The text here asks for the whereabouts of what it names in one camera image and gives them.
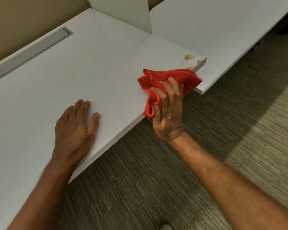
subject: right hand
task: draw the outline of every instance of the right hand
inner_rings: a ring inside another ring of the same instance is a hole
[[[157,105],[154,105],[155,114],[153,117],[153,127],[157,136],[170,142],[184,133],[182,123],[182,89],[178,82],[170,77],[169,83],[161,81],[168,96],[159,88],[152,87],[162,101],[162,113]]]

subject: stain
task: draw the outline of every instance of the stain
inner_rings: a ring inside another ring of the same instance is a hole
[[[184,59],[189,60],[189,59],[193,59],[193,58],[194,58],[194,56],[186,55]]]

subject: white desk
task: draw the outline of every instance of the white desk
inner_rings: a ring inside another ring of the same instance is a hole
[[[68,106],[82,98],[92,102],[89,118],[101,114],[96,143],[73,179],[143,118],[147,95],[137,82],[143,68],[188,68],[203,61],[196,71],[205,61],[92,9],[62,26],[73,34],[0,79],[0,230],[51,158],[54,126]],[[185,61],[187,54],[195,58]]]
[[[288,13],[288,0],[165,0],[150,11],[153,34],[207,56],[204,93]]]

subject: striped carpet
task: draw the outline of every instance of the striped carpet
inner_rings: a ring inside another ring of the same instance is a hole
[[[184,99],[187,132],[288,207],[288,34],[271,31],[204,95]],[[74,179],[59,229],[231,229],[146,119]]]

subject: red microfiber towel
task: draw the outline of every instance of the red microfiber towel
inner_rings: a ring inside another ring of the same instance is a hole
[[[154,104],[158,105],[160,111],[162,110],[162,103],[158,95],[150,88],[155,87],[161,89],[166,95],[167,91],[160,81],[169,82],[169,77],[173,77],[179,84],[184,84],[183,94],[184,97],[187,93],[191,92],[196,86],[198,86],[202,79],[196,76],[196,74],[189,69],[176,69],[169,71],[152,71],[143,69],[144,76],[138,78],[142,89],[148,93],[148,99],[146,101],[145,110],[143,116],[153,118],[155,114]]]

